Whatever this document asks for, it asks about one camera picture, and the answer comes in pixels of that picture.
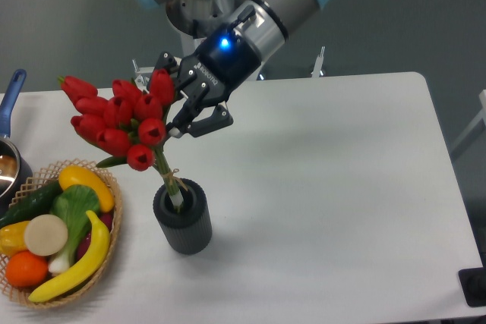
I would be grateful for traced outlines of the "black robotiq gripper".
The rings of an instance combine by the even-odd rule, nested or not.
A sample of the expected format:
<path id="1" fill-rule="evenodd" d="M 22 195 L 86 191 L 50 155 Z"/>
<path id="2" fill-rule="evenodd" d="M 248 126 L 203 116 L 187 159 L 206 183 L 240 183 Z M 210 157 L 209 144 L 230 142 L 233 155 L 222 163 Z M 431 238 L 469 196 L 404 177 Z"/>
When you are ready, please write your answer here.
<path id="1" fill-rule="evenodd" d="M 183 58 L 180 67 L 179 64 L 173 54 L 162 51 L 149 73 L 147 90 L 151 91 L 162 71 L 173 86 L 172 76 L 178 72 L 178 91 L 185 96 L 185 103 L 166 129 L 170 137 L 189 134 L 196 138 L 233 124 L 226 105 L 219 103 L 226 102 L 232 91 L 260 66 L 260 59 L 249 42 L 224 23 L 192 55 Z M 196 121 L 201 110 L 210 106 L 215 106 L 212 113 Z"/>

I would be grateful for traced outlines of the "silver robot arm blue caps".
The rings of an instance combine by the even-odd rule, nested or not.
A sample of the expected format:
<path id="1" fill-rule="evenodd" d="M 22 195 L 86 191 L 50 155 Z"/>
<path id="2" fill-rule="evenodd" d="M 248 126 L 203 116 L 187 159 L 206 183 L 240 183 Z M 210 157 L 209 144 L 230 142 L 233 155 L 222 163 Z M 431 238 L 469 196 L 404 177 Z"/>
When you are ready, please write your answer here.
<path id="1" fill-rule="evenodd" d="M 199 137 L 232 123 L 226 103 L 329 0 L 137 0 L 163 6 L 173 27 L 195 44 L 181 60 L 163 52 L 156 67 L 175 75 L 183 104 L 170 137 Z"/>

